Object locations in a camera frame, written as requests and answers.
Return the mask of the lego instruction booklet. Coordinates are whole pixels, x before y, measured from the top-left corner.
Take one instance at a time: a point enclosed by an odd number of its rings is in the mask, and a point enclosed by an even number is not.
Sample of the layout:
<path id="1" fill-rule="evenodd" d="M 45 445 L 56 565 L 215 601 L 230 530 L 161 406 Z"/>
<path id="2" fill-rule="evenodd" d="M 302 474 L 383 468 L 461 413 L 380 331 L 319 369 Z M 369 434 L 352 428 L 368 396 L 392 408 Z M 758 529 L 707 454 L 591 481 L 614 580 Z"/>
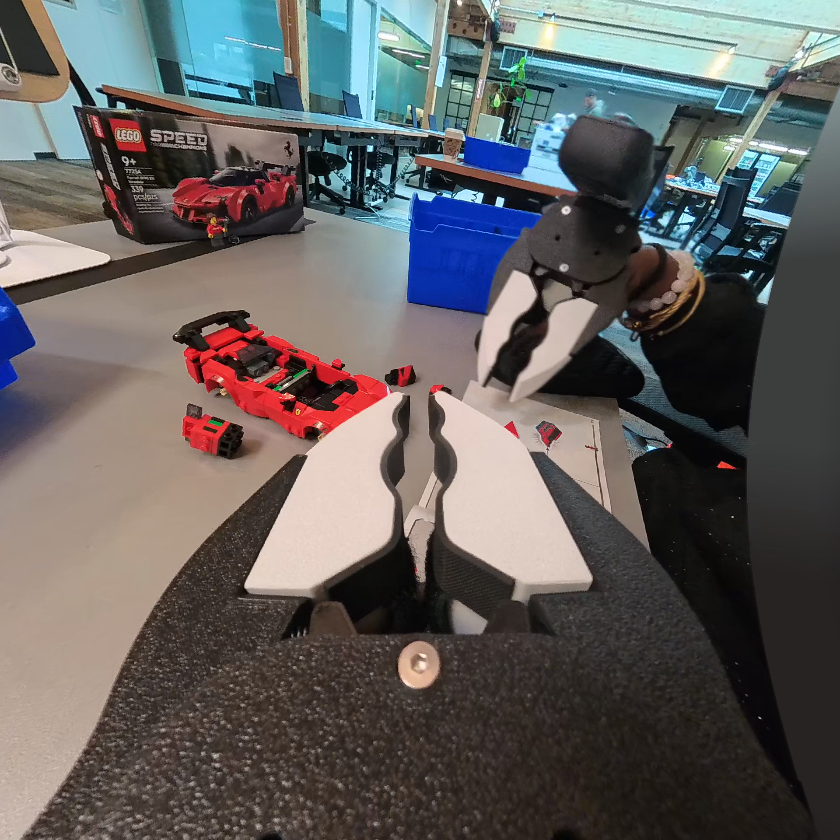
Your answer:
<path id="1" fill-rule="evenodd" d="M 597 419 L 536 400 L 510 403 L 508 394 L 469 383 L 463 403 L 504 427 L 528 451 L 542 453 L 612 511 Z"/>

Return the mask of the lego set box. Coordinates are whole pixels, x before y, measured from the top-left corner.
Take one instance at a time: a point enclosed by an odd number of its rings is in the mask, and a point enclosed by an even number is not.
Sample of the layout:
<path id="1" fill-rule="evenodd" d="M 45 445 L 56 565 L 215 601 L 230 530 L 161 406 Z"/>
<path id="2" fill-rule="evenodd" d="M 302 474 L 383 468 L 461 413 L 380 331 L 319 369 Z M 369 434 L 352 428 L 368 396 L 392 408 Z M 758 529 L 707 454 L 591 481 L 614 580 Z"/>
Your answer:
<path id="1" fill-rule="evenodd" d="M 305 226 L 294 133 L 160 112 L 75 107 L 101 206 L 143 244 L 216 244 Z"/>

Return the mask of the white stand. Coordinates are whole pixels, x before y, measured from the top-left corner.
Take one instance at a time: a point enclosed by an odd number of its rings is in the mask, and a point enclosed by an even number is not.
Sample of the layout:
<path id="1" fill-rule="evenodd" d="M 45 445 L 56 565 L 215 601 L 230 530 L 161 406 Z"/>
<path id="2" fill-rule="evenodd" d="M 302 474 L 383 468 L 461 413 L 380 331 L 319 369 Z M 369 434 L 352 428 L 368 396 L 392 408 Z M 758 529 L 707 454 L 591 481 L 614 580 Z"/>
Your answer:
<path id="1" fill-rule="evenodd" d="M 99 268 L 110 261 L 109 255 L 91 248 L 13 229 L 1 207 L 1 288 L 5 291 Z"/>

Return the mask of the green plant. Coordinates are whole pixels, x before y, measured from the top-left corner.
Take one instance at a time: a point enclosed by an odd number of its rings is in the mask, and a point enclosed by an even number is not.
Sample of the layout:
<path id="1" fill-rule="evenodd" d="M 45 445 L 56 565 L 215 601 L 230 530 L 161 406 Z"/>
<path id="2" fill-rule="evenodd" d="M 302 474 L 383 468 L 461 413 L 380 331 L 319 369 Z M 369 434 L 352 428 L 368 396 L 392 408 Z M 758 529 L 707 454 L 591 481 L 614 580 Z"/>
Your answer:
<path id="1" fill-rule="evenodd" d="M 527 56 L 520 58 L 517 64 L 507 71 L 509 79 L 498 82 L 497 89 L 488 100 L 493 114 L 502 118 L 500 137 L 510 144 L 514 143 L 522 107 L 527 97 L 527 61 Z"/>

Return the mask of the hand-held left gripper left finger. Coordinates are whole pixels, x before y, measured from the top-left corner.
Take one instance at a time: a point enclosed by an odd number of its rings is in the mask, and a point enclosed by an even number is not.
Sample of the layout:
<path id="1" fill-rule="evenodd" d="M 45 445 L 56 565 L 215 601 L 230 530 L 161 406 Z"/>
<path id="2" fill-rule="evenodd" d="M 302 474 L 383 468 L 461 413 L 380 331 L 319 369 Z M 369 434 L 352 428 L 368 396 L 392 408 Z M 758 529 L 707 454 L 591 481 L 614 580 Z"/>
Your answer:
<path id="1" fill-rule="evenodd" d="M 245 581 L 249 595 L 340 602 L 350 615 L 415 595 L 396 488 L 410 401 L 394 392 L 308 452 Z"/>

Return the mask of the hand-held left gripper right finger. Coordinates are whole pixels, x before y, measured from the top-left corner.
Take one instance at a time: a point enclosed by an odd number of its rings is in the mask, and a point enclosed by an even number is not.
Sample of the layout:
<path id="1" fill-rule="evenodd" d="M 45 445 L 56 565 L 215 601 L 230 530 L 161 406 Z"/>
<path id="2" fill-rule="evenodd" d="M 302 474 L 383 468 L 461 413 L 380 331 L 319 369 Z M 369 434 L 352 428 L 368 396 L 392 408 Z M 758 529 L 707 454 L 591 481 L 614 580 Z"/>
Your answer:
<path id="1" fill-rule="evenodd" d="M 480 617 L 504 602 L 589 591 L 593 573 L 523 438 L 447 392 L 428 397 L 428 415 L 438 589 Z"/>

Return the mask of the black mesh chair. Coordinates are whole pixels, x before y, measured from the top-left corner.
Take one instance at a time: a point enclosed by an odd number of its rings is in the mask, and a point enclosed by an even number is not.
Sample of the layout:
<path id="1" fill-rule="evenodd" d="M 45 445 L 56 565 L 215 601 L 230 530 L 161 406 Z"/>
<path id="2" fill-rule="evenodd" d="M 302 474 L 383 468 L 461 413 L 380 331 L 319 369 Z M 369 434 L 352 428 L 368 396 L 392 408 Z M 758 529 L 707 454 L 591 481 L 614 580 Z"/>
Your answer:
<path id="1" fill-rule="evenodd" d="M 645 387 L 642 370 L 624 352 L 603 337 L 596 337 L 540 388 L 558 396 L 635 397 Z"/>

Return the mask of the red lego car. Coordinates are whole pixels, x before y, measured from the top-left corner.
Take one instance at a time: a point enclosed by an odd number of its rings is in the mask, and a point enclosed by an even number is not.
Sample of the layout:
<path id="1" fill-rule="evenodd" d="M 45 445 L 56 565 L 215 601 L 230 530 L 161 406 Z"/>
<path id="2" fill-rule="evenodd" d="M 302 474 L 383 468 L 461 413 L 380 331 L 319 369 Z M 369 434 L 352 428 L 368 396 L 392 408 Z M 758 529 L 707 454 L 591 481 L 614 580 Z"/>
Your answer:
<path id="1" fill-rule="evenodd" d="M 321 439 L 389 396 L 384 382 L 344 371 L 249 322 L 245 310 L 220 311 L 181 326 L 185 366 L 207 392 L 220 391 L 245 413 L 289 434 Z"/>

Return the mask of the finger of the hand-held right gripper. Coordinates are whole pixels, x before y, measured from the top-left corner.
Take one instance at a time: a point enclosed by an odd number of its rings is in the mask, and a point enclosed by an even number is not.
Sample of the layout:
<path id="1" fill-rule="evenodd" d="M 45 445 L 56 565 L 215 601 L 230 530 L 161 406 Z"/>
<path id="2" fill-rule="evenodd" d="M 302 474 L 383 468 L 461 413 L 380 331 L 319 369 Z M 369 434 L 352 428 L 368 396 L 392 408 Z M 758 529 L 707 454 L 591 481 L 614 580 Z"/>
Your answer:
<path id="1" fill-rule="evenodd" d="M 500 353 L 515 332 L 544 320 L 541 290 L 530 274 L 515 269 L 491 305 L 480 331 L 477 351 L 477 382 L 488 384 Z"/>
<path id="2" fill-rule="evenodd" d="M 520 366 L 509 403 L 531 396 L 561 373 L 602 321 L 603 311 L 593 301 L 570 297 L 557 302 L 544 320 L 525 323 L 526 312 L 541 298 L 535 287 L 507 288 L 507 309 L 517 315 L 511 323 L 508 353 Z"/>

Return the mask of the blue plastic bin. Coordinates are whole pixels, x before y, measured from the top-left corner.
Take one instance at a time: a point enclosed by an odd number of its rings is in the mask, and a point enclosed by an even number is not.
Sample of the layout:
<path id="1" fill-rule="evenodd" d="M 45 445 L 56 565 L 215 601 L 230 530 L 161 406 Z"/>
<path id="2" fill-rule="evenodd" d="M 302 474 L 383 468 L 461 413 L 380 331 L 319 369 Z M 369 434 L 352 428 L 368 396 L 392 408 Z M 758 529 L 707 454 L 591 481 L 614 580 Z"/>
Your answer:
<path id="1" fill-rule="evenodd" d="M 505 175 L 521 175 L 529 164 L 531 151 L 510 143 L 466 137 L 463 162 L 465 165 Z"/>
<path id="2" fill-rule="evenodd" d="M 409 206 L 406 300 L 433 308 L 487 313 L 502 257 L 537 213 L 414 195 Z"/>
<path id="3" fill-rule="evenodd" d="M 16 382 L 18 374 L 13 359 L 35 346 L 35 338 L 22 313 L 4 289 L 1 298 L 1 381 L 3 390 Z"/>

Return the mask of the red black green lego assembly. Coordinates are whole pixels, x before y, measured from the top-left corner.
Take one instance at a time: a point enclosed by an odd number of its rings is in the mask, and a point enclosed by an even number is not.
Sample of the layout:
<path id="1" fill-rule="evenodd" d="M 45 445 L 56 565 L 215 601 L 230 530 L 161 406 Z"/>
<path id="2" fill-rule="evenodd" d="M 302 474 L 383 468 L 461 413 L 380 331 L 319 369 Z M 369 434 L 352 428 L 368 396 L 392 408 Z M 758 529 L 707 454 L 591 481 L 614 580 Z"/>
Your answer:
<path id="1" fill-rule="evenodd" d="M 236 457 L 244 429 L 222 418 L 206 414 L 201 406 L 188 403 L 182 420 L 182 436 L 194 449 L 224 459 Z"/>

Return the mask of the black office chair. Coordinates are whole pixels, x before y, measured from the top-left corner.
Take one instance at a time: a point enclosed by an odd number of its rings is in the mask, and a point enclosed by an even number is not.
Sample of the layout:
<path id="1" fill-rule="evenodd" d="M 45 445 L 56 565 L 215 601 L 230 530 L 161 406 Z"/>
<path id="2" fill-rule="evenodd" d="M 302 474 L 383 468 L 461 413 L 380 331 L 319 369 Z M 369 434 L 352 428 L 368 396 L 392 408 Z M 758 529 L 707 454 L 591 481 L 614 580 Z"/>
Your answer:
<path id="1" fill-rule="evenodd" d="M 280 108 L 304 113 L 306 108 L 303 105 L 298 79 L 276 71 L 272 72 L 272 76 Z M 325 198 L 339 209 L 339 215 L 345 215 L 347 201 L 332 189 L 331 176 L 336 172 L 335 167 L 331 165 L 333 159 L 337 161 L 338 157 L 314 148 L 307 150 L 308 173 L 311 176 L 310 197 L 312 201 Z"/>
<path id="2" fill-rule="evenodd" d="M 733 235 L 742 225 L 743 211 L 757 174 L 758 170 L 754 168 L 737 167 L 722 177 L 710 210 L 696 230 L 686 237 L 682 250 L 704 264 L 731 244 Z"/>

